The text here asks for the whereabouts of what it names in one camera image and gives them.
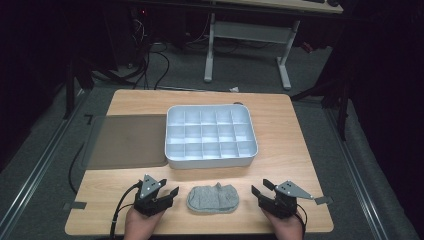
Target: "black wire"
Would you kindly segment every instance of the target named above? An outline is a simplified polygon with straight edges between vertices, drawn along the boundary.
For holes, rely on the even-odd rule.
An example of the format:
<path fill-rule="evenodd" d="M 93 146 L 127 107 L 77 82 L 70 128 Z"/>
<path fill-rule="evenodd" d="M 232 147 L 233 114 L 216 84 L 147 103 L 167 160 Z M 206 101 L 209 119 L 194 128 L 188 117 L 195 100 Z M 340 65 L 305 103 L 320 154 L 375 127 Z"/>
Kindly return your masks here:
<path fill-rule="evenodd" d="M 306 224 L 308 224 L 308 214 L 306 214 L 306 211 L 302 206 L 300 206 L 299 204 L 297 204 L 297 206 L 300 207 L 300 209 L 302 209 L 303 213 L 305 214 L 305 221 L 303 221 L 297 213 L 294 214 L 294 216 L 299 220 L 300 224 L 302 224 L 303 238 L 305 238 Z"/>
<path fill-rule="evenodd" d="M 139 181 L 138 183 L 132 185 L 130 188 L 128 188 L 128 190 L 124 193 L 124 195 L 122 195 L 121 200 L 119 200 L 118 206 L 116 206 L 116 210 L 115 210 L 115 214 L 113 214 L 113 218 L 112 218 L 112 224 L 110 225 L 110 239 L 114 240 L 115 239 L 115 228 L 116 228 L 116 222 L 118 220 L 118 213 L 119 211 L 121 211 L 122 208 L 127 207 L 129 205 L 126 205 L 124 207 L 121 208 L 121 204 L 124 201 L 125 197 L 128 195 L 128 193 L 130 193 L 134 188 L 138 188 L 141 185 L 141 181 Z"/>
<path fill-rule="evenodd" d="M 82 143 L 81 147 L 78 149 L 78 152 L 75 154 L 74 159 L 72 160 L 71 166 L 69 167 L 69 171 L 68 171 L 68 183 L 72 191 L 75 193 L 75 195 L 78 193 L 78 191 L 75 189 L 74 185 L 72 184 L 72 168 L 74 167 L 75 161 L 77 160 L 78 155 L 80 154 L 83 147 L 84 147 L 84 143 Z"/>
<path fill-rule="evenodd" d="M 125 205 L 125 206 L 122 206 L 122 207 L 119 209 L 119 212 L 120 212 L 122 209 L 124 209 L 124 208 L 126 208 L 126 207 L 129 207 L 129 206 L 132 206 L 132 205 L 134 205 L 134 203 L 130 203 L 130 204 L 127 204 L 127 205 Z"/>
<path fill-rule="evenodd" d="M 163 75 L 157 80 L 157 82 L 155 84 L 155 87 L 153 88 L 154 90 L 156 90 L 158 88 L 159 82 L 162 81 L 163 77 L 165 77 L 165 75 L 168 73 L 168 70 L 169 70 L 169 59 L 165 55 L 163 55 L 162 53 L 159 53 L 159 52 L 155 52 L 155 53 L 161 55 L 162 57 L 164 57 L 165 60 L 166 60 L 166 62 L 167 62 L 167 64 L 168 64 L 168 66 L 166 67 L 166 70 L 163 73 Z"/>
<path fill-rule="evenodd" d="M 140 82 L 140 80 L 143 78 L 144 75 L 146 75 L 147 73 L 147 68 L 149 67 L 149 53 L 147 53 L 147 62 L 146 60 L 143 58 L 143 64 L 145 66 L 143 73 L 140 75 L 140 77 L 135 81 L 134 85 L 133 85 L 133 89 L 137 88 L 138 83 Z"/>
<path fill-rule="evenodd" d="M 147 66 L 150 64 L 150 52 L 147 53 Z M 149 90 L 149 81 L 147 80 L 147 68 L 146 72 L 144 74 L 144 84 L 143 84 L 144 90 Z"/>

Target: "wooden table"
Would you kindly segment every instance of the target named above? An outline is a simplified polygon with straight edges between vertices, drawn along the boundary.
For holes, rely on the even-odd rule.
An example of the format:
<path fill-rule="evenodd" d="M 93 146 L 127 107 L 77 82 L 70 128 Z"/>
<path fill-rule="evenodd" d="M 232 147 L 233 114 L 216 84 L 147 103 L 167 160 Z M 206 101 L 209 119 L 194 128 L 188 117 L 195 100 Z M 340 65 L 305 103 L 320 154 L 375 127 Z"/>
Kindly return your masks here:
<path fill-rule="evenodd" d="M 343 13 L 343 8 L 330 6 L 327 2 L 316 3 L 302 0 L 215 0 L 222 3 L 247 4 L 260 7 L 285 8 L 297 11 L 311 11 L 320 13 Z"/>
<path fill-rule="evenodd" d="M 65 230 L 70 235 L 108 234 L 113 213 L 123 193 L 144 174 L 156 180 L 168 179 L 162 194 L 179 186 L 174 199 L 155 234 L 255 234 L 272 233 L 272 228 L 258 207 L 251 185 L 264 195 L 274 193 L 262 185 L 267 178 L 274 184 L 292 180 L 315 197 L 323 196 L 290 98 L 283 94 L 217 93 L 118 90 L 108 115 L 166 114 L 173 105 L 231 104 L 241 102 L 250 111 L 259 152 L 249 167 L 174 170 L 168 165 L 156 168 L 87 170 L 77 202 L 85 209 L 72 209 Z M 189 191 L 195 186 L 233 185 L 239 194 L 238 208 L 230 214 L 197 214 L 186 206 Z M 134 192 L 124 203 L 134 201 Z M 307 232 L 329 232 L 333 222 L 325 204 L 299 199 L 308 214 Z M 126 211 L 118 219 L 116 232 L 123 234 Z"/>

